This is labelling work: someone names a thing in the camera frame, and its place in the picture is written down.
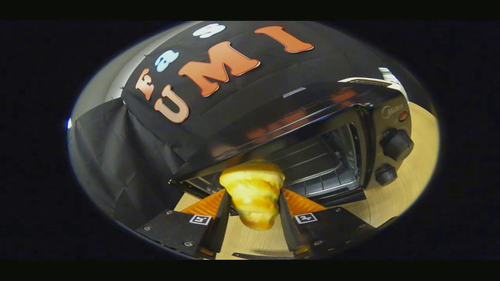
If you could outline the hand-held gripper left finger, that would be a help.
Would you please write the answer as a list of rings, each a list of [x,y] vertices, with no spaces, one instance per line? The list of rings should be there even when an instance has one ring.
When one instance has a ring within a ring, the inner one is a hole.
[[[136,231],[182,257],[214,259],[220,252],[232,201],[225,190],[181,210],[165,210]]]

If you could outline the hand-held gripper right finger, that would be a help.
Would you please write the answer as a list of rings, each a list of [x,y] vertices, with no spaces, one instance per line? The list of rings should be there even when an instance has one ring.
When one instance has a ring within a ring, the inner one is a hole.
[[[295,259],[330,258],[379,231],[342,207],[326,208],[285,188],[279,207],[286,244]]]

